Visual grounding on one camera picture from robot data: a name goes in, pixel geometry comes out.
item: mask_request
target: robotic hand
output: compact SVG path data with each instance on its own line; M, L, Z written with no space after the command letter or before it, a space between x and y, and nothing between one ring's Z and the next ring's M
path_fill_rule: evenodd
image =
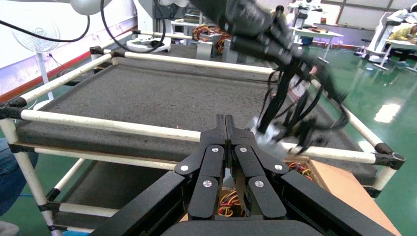
M284 135L269 136L267 142L277 142L285 136L293 135L298 137L298 145L306 149L311 143L311 133L314 130L337 129L347 124L347 114L341 106L346 94L336 91L332 82L333 75L326 64L304 55L302 50L298 49L298 45L293 43L292 34L282 18L272 18L267 12L262 11L254 0L191 0L191 3L233 36L231 45L233 50L274 62L279 69L283 68L277 96L271 100L262 118L259 119L260 122L256 122L257 133L267 132L269 124L284 103L285 94L293 76L297 74L300 77L299 82L308 81L309 72L313 67L317 68L316 77L322 87L316 99L304 110L306 97L303 98L304 101L296 105L294 112L291 112L292 117L289 117L288 122L284 124L286 128ZM342 117L332 127L318 125L314 118L308 121L302 120L317 104L318 97L323 90L328 92L328 98L335 100L342 110Z

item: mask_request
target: white robot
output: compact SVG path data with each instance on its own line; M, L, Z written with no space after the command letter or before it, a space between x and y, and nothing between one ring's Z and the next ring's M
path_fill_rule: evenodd
M381 63L383 60L381 55L384 54L386 44L385 40L392 33L392 29L395 26L399 26L408 17L413 17L417 20L417 3L414 3L407 9L399 10L392 14L385 12L379 20L378 26L375 28L375 34L371 43L366 48L365 53L361 55L362 58L371 62Z
M323 11L320 8L320 0L298 0L293 3L288 4L288 8L295 8L298 9L298 13L296 15L296 19L292 27L296 29L302 29L305 20L308 18L308 13L310 11ZM295 42L299 40L299 35L295 36Z
M136 6L136 10L138 13L138 29L144 30L144 31L153 31L153 18L148 14L148 12L145 10L146 2L139 2L139 0L133 0ZM152 9L152 1L150 0L148 2L149 7ZM160 0L159 4L162 6L169 6L171 4L175 4L179 7L186 7L189 3L189 0ZM165 29L166 33L174 33L171 19L164 20L165 22ZM149 50L149 46L154 47L161 38L153 38L149 39L149 36L146 35L138 35L136 39L127 41L126 45L127 47L135 52L145 52ZM153 52L160 52L160 51L167 51L171 49L171 38L165 37L165 39L162 41L163 45L158 47Z

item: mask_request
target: green floor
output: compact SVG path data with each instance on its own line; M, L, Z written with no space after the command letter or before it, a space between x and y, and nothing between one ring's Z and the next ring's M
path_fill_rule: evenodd
M323 50L312 48L310 53L321 56ZM345 100L348 109L392 149L407 158L406 164L385 187L376 202L402 235L415 235L417 160L413 153L417 148L414 147L413 138L417 134L417 123L413 122L417 116L417 108L414 106L417 105L417 93L414 93L417 88L416 74L396 68L394 61L388 64L388 72L382 72L353 56L350 51L332 51L327 60L333 68L336 84L350 92ZM54 94L62 94L67 89L68 87L60 88ZM348 126L346 129L363 148L369 148L353 127ZM47 192L53 188L75 161L76 159L69 157L41 155L36 172L44 190ZM30 193L30 190L26 186L23 192ZM33 197L20 197L0 220L18 225L21 228L20 235L23 236L49 235Z

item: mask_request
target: window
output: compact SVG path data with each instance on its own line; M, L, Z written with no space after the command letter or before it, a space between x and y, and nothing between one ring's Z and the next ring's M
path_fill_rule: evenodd
M339 25L347 24L365 29L374 29L383 14L384 11L380 10L345 6L340 15Z
M325 19L326 24L336 25L336 20L340 12L340 6L330 4L320 4L320 6L323 8L323 13L320 16L320 21L317 23L323 22L322 19Z
M389 0L347 0L346 3L384 8L388 7Z

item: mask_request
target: silver screw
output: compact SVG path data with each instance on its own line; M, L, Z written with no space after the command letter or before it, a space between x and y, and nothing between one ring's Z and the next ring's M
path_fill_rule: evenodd
M210 180L206 180L203 182L204 187L208 188L211 186L211 181Z
M255 186L262 188L264 186L264 182L257 180L255 181Z
M186 171L186 170L188 170L188 166L183 165L183 166L181 166L181 167L180 167L180 169L181 169L182 171Z

